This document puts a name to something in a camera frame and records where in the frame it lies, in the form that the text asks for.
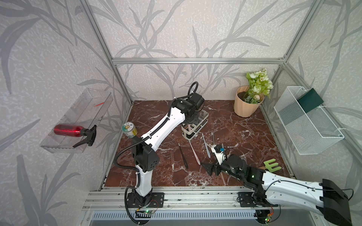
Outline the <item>pink toothbrush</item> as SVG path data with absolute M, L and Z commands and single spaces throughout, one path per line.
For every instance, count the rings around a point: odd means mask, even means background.
M 193 151 L 193 154 L 194 154 L 194 156 L 195 156 L 195 159 L 196 159 L 198 165 L 201 165 L 200 160 L 199 160 L 199 158 L 198 158 L 198 156 L 197 156 L 197 154 L 196 154 L 196 152 L 195 152 L 195 149 L 194 149 L 193 146 L 192 146 L 191 141 L 189 141 L 189 144 L 190 144 L 190 147 L 191 147 L 191 149 L 192 149 L 192 151 Z

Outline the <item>black toothbrush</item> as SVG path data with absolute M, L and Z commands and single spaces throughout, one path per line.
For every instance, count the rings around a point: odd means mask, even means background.
M 189 169 L 188 164 L 187 164 L 187 160 L 186 160 L 186 158 L 185 158 L 185 156 L 183 154 L 182 147 L 181 147 L 180 143 L 178 143 L 178 147 L 179 147 L 182 159 L 183 159 L 184 166 L 185 166 L 186 169 Z

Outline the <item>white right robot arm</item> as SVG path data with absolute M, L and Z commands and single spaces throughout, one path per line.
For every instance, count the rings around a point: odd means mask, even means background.
M 224 172 L 253 190 L 253 201 L 258 204 L 286 205 L 305 209 L 320 215 L 337 226 L 352 225 L 349 196 L 333 181 L 323 179 L 308 182 L 273 174 L 252 167 L 236 155 L 222 157 L 214 163 L 201 163 L 206 172 L 219 175 Z

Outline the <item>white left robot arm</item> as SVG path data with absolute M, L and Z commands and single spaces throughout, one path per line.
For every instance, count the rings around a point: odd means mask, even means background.
M 130 194 L 125 192 L 125 201 L 133 201 L 139 207 L 147 206 L 151 202 L 152 173 L 160 160 L 156 151 L 177 126 L 196 119 L 204 101 L 204 98 L 196 92 L 189 92 L 184 97 L 175 98 L 169 105 L 167 114 L 159 123 L 141 137 L 135 136 L 135 143 L 115 156 L 113 160 L 115 166 L 134 170 L 137 176 L 136 186 L 128 187 L 132 192 Z M 135 166 L 120 165 L 119 157 L 130 149 Z

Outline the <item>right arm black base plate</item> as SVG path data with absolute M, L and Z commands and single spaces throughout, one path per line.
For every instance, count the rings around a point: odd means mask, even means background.
M 256 208 L 256 207 L 278 207 L 278 205 L 270 204 L 268 202 L 257 201 L 254 192 L 238 192 L 237 202 L 241 207 Z

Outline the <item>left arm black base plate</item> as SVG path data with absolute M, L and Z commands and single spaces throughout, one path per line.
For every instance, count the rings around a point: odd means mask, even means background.
M 125 205 L 128 208 L 152 207 L 162 208 L 165 201 L 165 193 L 150 192 L 146 196 L 141 196 L 137 192 L 128 193 L 125 198 Z

